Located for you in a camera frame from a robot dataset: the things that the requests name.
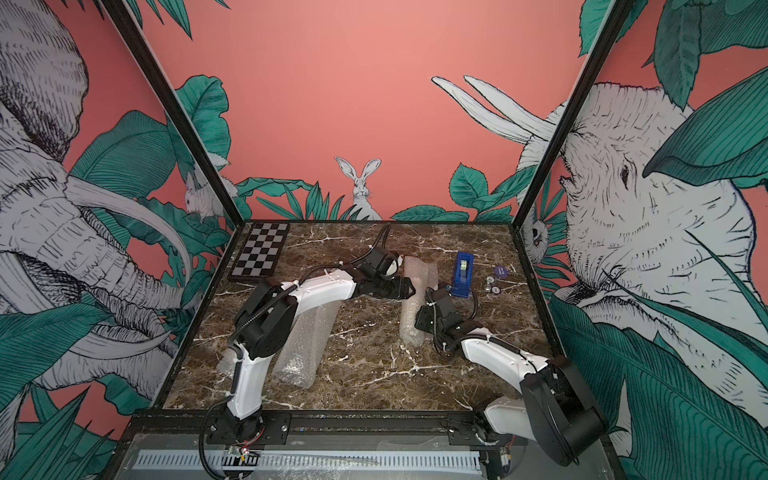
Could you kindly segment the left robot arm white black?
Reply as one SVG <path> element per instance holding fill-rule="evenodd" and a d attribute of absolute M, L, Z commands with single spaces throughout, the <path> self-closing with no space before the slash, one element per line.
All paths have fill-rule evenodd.
<path fill-rule="evenodd" d="M 237 421 L 257 419 L 272 357 L 286 344 L 294 319 L 317 307 L 359 296 L 407 300 L 416 289 L 399 273 L 400 257 L 386 248 L 391 226 L 384 225 L 370 249 L 347 262 L 310 268 L 303 277 L 280 282 L 262 279 L 234 320 L 227 347 L 236 355 L 227 400 L 228 415 Z"/>

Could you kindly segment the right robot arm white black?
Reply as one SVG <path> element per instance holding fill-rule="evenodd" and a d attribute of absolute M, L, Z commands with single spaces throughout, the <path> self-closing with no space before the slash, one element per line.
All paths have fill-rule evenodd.
<path fill-rule="evenodd" d="M 607 433 L 605 414 L 573 362 L 562 355 L 535 355 L 501 339 L 463 317 L 447 290 L 426 290 L 415 327 L 432 335 L 438 353 L 460 355 L 520 395 L 502 396 L 475 414 L 473 430 L 481 443 L 531 440 L 556 464 L 568 466 Z"/>

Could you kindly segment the bubble wrap pile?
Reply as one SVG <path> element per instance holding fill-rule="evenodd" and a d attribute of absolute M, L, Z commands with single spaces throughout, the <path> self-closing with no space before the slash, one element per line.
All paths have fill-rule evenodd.
<path fill-rule="evenodd" d="M 417 257 L 406 256 L 403 263 L 404 276 L 411 280 L 415 293 L 402 302 L 399 334 L 406 345 L 419 347 L 425 340 L 425 333 L 416 328 L 417 314 L 426 305 L 426 289 L 438 286 L 438 266 L 425 263 Z"/>

